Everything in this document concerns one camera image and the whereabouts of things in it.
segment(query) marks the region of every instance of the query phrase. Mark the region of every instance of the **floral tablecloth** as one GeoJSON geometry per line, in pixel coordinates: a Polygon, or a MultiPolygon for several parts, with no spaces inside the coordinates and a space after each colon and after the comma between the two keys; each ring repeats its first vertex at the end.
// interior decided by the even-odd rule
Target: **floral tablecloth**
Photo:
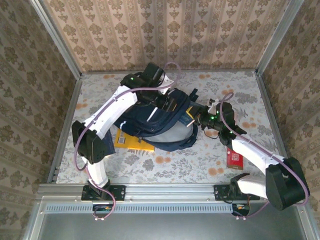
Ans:
{"type": "MultiPolygon", "coordinates": [[[[78,98],[73,121],[80,122],[92,115],[115,92],[126,74],[86,74],[82,76],[81,93],[78,98]]],[[[167,73],[175,79],[177,73],[167,73]]],[[[187,94],[196,88],[197,103],[206,105],[208,99],[221,99],[226,93],[234,92],[229,101],[237,113],[238,125],[246,130],[258,143],[271,151],[278,152],[267,117],[256,77],[252,71],[239,72],[183,72],[177,88],[187,94]]],[[[115,139],[117,128],[111,133],[115,139]]],[[[215,137],[217,132],[206,130],[215,137]]],[[[218,139],[210,139],[199,129],[193,147],[166,152],[155,152],[116,148],[116,153],[104,159],[105,170],[114,184],[153,183],[218,183],[229,182],[230,178],[243,172],[252,175],[262,173],[248,160],[244,169],[227,168],[226,147],[218,139]]],[[[74,146],[69,132],[63,159],[59,167],[57,184],[86,183],[86,172],[78,172],[73,165],[74,146]]]]}

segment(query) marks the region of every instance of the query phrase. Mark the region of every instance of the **gray fabric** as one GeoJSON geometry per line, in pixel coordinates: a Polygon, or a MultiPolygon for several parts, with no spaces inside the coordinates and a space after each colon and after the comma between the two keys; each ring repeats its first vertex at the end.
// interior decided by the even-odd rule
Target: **gray fabric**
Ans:
{"type": "Polygon", "coordinates": [[[193,124],[186,127],[180,121],[177,121],[168,131],[156,136],[144,137],[143,139],[156,143],[174,143],[189,138],[193,130],[193,124]]]}

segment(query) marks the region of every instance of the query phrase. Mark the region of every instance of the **small red package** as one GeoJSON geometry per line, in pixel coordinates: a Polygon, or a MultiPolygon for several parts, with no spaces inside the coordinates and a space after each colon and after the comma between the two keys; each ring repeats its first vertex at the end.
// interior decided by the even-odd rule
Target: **small red package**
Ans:
{"type": "Polygon", "coordinates": [[[244,156],[236,153],[230,148],[226,148],[226,167],[229,169],[244,169],[244,156]]]}

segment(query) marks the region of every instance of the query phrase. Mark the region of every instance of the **yellow book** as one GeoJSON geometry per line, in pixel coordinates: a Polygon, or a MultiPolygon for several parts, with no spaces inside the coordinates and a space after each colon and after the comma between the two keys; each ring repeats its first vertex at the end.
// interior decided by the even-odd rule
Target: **yellow book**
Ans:
{"type": "Polygon", "coordinates": [[[139,138],[137,138],[136,136],[130,136],[129,134],[126,134],[125,132],[121,131],[121,129],[118,129],[118,131],[116,132],[114,146],[116,148],[134,150],[142,149],[150,152],[153,152],[155,150],[155,147],[151,144],[146,143],[143,140],[139,141],[139,138]]]}

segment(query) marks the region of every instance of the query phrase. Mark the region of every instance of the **wall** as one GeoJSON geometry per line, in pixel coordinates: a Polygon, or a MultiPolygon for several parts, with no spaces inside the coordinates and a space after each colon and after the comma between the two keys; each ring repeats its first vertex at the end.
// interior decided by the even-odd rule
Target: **wall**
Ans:
{"type": "Polygon", "coordinates": [[[264,72],[289,155],[300,160],[320,225],[320,1],[305,0],[264,72]]]}
{"type": "Polygon", "coordinates": [[[44,0],[82,72],[253,69],[288,0],[44,0]]]}
{"type": "Polygon", "coordinates": [[[0,239],[20,239],[75,85],[28,1],[0,0],[0,239]]]}

